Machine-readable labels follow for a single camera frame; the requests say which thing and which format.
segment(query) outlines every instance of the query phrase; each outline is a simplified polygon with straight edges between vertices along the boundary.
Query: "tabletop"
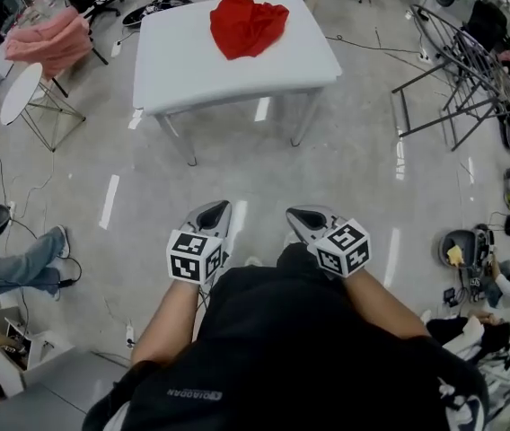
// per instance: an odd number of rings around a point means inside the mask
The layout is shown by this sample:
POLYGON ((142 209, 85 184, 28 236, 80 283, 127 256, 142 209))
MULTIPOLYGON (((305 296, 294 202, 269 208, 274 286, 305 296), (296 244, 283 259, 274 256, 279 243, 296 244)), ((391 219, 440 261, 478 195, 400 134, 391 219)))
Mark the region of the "tabletop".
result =
POLYGON ((339 62, 303 0, 254 0, 289 10, 281 38, 257 57, 227 60, 209 14, 221 0, 146 16, 137 47, 133 105, 145 113, 181 111, 231 97, 298 91, 334 83, 339 62))
POLYGON ((43 67, 39 62, 27 66, 13 82, 5 95, 0 111, 0 121, 9 125, 20 116, 40 84, 43 67))

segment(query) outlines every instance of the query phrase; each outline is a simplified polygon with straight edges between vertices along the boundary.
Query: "white box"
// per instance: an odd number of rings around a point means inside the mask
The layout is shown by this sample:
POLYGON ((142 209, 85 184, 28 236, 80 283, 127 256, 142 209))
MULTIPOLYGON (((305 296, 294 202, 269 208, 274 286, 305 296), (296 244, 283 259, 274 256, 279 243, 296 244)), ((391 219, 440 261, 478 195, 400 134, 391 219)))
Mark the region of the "white box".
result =
POLYGON ((323 236, 314 248, 319 267, 340 277, 355 273, 371 259, 371 237, 355 219, 323 236))
POLYGON ((167 268, 172 279, 204 285, 223 261, 223 240, 173 230, 167 243, 167 268))

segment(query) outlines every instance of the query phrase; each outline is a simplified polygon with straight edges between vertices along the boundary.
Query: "red fabric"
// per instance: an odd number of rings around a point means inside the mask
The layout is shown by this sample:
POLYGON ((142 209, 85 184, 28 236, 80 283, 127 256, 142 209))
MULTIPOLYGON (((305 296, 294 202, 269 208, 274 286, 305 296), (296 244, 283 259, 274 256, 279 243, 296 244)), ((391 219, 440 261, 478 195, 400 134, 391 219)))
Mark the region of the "red fabric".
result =
POLYGON ((256 57, 285 29, 289 10, 252 0, 222 0, 211 12, 211 34, 227 59, 256 57))

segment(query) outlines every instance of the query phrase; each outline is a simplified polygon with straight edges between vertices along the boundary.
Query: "round white table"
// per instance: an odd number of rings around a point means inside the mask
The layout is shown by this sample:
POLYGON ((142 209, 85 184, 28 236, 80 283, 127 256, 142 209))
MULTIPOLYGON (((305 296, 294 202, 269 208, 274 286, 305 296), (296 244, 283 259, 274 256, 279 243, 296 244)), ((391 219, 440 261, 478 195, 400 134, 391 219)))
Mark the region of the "round white table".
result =
POLYGON ((74 109, 71 105, 65 102, 63 99, 57 97, 53 92, 41 83, 41 75, 43 74, 43 67, 40 63, 31 64, 27 66, 23 72, 13 82, 10 90, 5 95, 2 109, 0 110, 0 121, 3 125, 7 126, 13 123, 18 117, 22 117, 26 124, 30 127, 33 133, 38 137, 41 143, 46 146, 50 152, 55 152, 59 144, 69 136, 69 134, 77 128, 77 126, 85 121, 85 116, 74 109), (44 103, 36 103, 33 100, 35 92, 40 88, 47 98, 47 101, 51 101, 53 106, 46 105, 44 103), (65 115, 72 115, 79 118, 78 123, 69 130, 69 132, 62 137, 59 142, 57 141, 57 123, 56 121, 54 133, 52 135, 51 143, 41 134, 36 122, 28 111, 29 107, 39 107, 41 109, 53 110, 57 113, 63 113, 65 115))

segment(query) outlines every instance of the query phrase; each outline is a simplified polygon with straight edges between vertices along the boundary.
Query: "black sleeve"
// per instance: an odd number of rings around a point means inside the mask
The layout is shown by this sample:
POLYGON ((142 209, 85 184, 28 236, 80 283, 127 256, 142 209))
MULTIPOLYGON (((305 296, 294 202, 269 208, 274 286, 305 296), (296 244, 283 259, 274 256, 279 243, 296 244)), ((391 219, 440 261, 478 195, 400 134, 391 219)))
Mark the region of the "black sleeve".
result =
POLYGON ((482 430, 488 416, 488 389, 479 369, 430 337, 416 337, 406 343, 416 353, 421 368, 436 375, 445 414, 450 414, 456 422, 460 412, 461 423, 458 427, 451 426, 451 429, 482 430), (474 418, 475 427, 465 422, 469 413, 474 418))
POLYGON ((121 380, 114 384, 110 393, 87 412, 82 431, 102 431, 119 408, 131 400, 136 387, 159 369, 161 366, 152 361, 142 361, 131 367, 121 380))

